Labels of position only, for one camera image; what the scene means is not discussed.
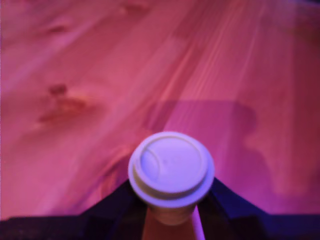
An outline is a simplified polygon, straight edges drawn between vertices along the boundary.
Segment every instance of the wooden table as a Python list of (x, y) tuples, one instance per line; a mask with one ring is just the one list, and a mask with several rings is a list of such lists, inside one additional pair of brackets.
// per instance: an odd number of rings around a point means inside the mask
[(319, 5), (11, 0), (1, 20), (3, 219), (80, 213), (159, 131), (268, 213), (320, 213)]

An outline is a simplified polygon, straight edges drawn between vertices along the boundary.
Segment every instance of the cup lid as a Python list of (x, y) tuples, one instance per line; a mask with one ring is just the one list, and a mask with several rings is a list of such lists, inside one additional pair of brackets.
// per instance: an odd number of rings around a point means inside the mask
[(196, 202), (209, 190), (214, 178), (213, 159), (194, 138), (179, 132), (159, 132), (133, 152), (128, 175), (133, 190), (149, 204), (187, 205), (186, 200)]

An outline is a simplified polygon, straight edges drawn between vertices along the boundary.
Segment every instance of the white plastic lid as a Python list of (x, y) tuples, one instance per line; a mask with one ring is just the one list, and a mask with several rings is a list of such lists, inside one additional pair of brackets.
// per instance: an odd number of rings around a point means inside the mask
[(200, 142), (167, 131), (149, 136), (136, 148), (128, 175), (133, 190), (144, 201), (177, 208), (199, 201), (208, 192), (214, 165)]

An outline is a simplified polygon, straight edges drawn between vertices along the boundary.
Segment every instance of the tabletop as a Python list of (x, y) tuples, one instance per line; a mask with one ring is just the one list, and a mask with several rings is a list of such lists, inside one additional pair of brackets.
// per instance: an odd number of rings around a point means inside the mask
[(160, 131), (267, 213), (320, 213), (320, 5), (9, 0), (1, 37), (2, 219), (81, 213)]

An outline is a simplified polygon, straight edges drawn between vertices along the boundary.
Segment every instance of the black holder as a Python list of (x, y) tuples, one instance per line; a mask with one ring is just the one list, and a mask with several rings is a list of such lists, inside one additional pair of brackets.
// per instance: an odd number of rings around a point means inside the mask
[[(216, 178), (197, 206), (206, 240), (320, 240), (320, 215), (267, 214)], [(141, 240), (147, 208), (127, 180), (78, 216), (0, 221), (0, 240)]]

